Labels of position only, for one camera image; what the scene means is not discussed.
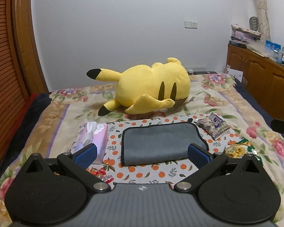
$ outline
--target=red candy wrapper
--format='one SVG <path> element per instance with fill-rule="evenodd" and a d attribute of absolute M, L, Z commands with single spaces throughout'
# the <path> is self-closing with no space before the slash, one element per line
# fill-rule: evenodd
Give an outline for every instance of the red candy wrapper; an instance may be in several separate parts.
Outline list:
<path fill-rule="evenodd" d="M 106 172 L 103 168 L 95 172 L 95 176 L 97 178 L 100 178 L 105 183 L 110 183 L 114 180 L 114 178 L 111 175 L 106 175 Z"/>

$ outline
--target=green snack package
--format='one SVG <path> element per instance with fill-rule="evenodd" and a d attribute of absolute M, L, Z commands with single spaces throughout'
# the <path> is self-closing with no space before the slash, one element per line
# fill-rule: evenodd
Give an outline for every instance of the green snack package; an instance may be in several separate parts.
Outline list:
<path fill-rule="evenodd" d="M 225 154 L 230 158 L 238 158 L 241 159 L 244 154 L 253 154 L 261 165 L 263 165 L 261 157 L 258 155 L 257 150 L 255 147 L 251 144 L 250 141 L 248 141 L 246 138 L 242 138 L 241 141 L 225 148 Z"/>

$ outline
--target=yellow pikachu plush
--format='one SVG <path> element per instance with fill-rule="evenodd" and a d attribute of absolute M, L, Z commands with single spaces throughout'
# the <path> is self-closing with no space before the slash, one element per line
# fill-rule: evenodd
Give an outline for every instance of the yellow pikachu plush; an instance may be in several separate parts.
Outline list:
<path fill-rule="evenodd" d="M 190 91 L 186 69 L 176 58 L 167 63 L 133 66 L 123 73 L 109 69 L 92 69 L 86 75 L 99 81 L 117 82 L 116 98 L 106 102 L 98 115 L 104 116 L 119 106 L 127 107 L 127 114 L 145 114 L 182 104 Z"/>

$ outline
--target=metal bolt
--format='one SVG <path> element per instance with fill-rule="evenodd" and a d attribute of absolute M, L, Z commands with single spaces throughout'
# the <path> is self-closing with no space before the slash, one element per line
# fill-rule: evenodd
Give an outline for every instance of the metal bolt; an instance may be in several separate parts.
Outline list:
<path fill-rule="evenodd" d="M 108 184 L 107 183 L 103 183 L 103 182 L 98 182 L 98 183 L 94 184 L 94 188 L 96 190 L 103 191 L 103 190 L 108 188 Z"/>
<path fill-rule="evenodd" d="M 191 184 L 188 182 L 179 182 L 176 184 L 179 189 L 187 190 L 191 188 Z"/>

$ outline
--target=tissue box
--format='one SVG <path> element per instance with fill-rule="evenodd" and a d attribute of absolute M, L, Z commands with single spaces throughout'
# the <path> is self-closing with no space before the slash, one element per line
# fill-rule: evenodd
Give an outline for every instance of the tissue box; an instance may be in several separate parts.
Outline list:
<path fill-rule="evenodd" d="M 86 137 L 88 135 L 88 132 L 87 125 L 85 124 L 80 128 L 80 131 L 78 132 L 77 137 L 73 142 L 73 145 L 70 148 L 69 152 L 74 154 L 84 146 L 93 143 L 97 147 L 97 158 L 92 164 L 102 164 L 108 140 L 108 133 L 107 124 L 97 124 L 97 129 L 94 131 L 94 137 L 90 141 L 90 139 Z"/>

